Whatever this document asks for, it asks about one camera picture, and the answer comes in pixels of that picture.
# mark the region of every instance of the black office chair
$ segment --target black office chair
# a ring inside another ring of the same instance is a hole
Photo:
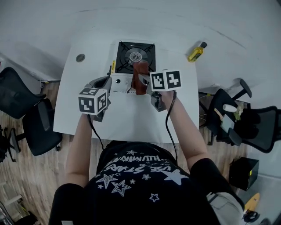
[[[33,94],[24,85],[17,72],[7,67],[0,73],[0,110],[13,118],[22,119],[24,133],[15,134],[15,129],[7,137],[7,128],[4,129],[5,137],[12,139],[17,153],[21,150],[18,141],[26,138],[27,144],[33,155],[42,155],[57,145],[62,140],[62,134],[53,132],[54,110],[49,99],[44,99],[45,94]]]
[[[206,109],[199,101],[200,106],[207,114],[204,126],[211,131],[211,142],[208,145],[213,144],[213,138],[216,136],[217,142],[238,146],[241,143],[245,143],[261,152],[269,153],[273,148],[274,142],[281,139],[281,134],[279,133],[278,135],[278,127],[280,127],[278,123],[280,123],[279,117],[281,116],[280,111],[275,106],[264,109],[244,109],[241,120],[236,122],[234,128],[229,129],[228,133],[220,127],[221,120],[214,111],[215,108],[221,114],[227,114],[235,121],[233,113],[224,111],[223,105],[228,104],[237,107],[238,105],[235,103],[235,100],[244,94],[252,97],[252,92],[243,79],[240,80],[240,84],[243,90],[233,98],[225,90],[219,89],[213,96],[209,109]]]

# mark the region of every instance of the wooden floor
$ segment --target wooden floor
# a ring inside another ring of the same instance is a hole
[[[43,89],[43,93],[47,94],[54,108],[58,87],[59,83],[51,83],[45,85]],[[210,97],[202,98],[202,102],[204,102],[206,106],[210,101],[209,98]],[[22,121],[15,120],[3,112],[0,112],[0,124],[2,127],[8,127],[9,129],[15,127],[17,134],[23,132]],[[209,131],[204,128],[201,129],[200,132],[207,143]],[[3,163],[0,163],[0,183],[3,181],[8,182],[6,186],[0,187],[1,202],[21,194],[26,209],[33,212],[39,218],[41,224],[48,224],[54,193],[64,181],[65,161],[72,139],[73,136],[71,135],[63,135],[60,152],[51,150],[41,156],[33,156],[27,146],[26,140],[20,141],[22,152],[17,155],[13,153],[17,162],[13,163],[8,156]],[[106,145],[109,141],[103,140],[103,143]],[[174,155],[173,146],[171,144],[158,145],[169,150]],[[223,176],[228,178],[230,162],[234,158],[245,156],[246,146],[230,146],[214,141],[213,146],[208,146],[208,151]],[[99,141],[97,139],[92,139],[90,177],[93,177],[96,173],[100,153],[101,146]],[[187,171],[187,164],[181,150],[179,152],[179,165]],[[17,207],[15,203],[7,207],[11,215],[15,213],[15,207]]]

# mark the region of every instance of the black t-shirt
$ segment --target black t-shirt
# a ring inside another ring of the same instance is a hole
[[[106,148],[85,188],[59,187],[49,224],[219,224],[210,192],[230,193],[243,207],[212,160],[199,160],[188,174],[165,149],[131,142]]]

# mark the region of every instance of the black box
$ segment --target black box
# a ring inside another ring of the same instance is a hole
[[[247,191],[258,177],[259,160],[242,157],[230,164],[229,183]]]

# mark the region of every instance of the white table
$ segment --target white table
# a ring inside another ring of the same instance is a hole
[[[105,76],[109,71],[113,60],[113,43],[118,37],[108,37],[97,30],[94,34],[83,36],[83,39],[72,45],[59,87],[54,131],[65,134],[75,133],[81,115],[78,94],[87,83]],[[198,86],[195,64],[188,63],[182,53],[172,52],[167,48],[161,51],[164,57],[157,69],[181,70],[183,88],[177,92],[177,96],[198,127]],[[76,57],[81,53],[85,54],[86,58],[83,62],[77,63]],[[109,99],[111,105],[105,113],[103,122],[94,121],[101,139],[171,143],[165,127],[167,111],[157,112],[151,105],[148,94],[136,96],[111,93]],[[168,126],[174,141],[178,143],[170,120]]]

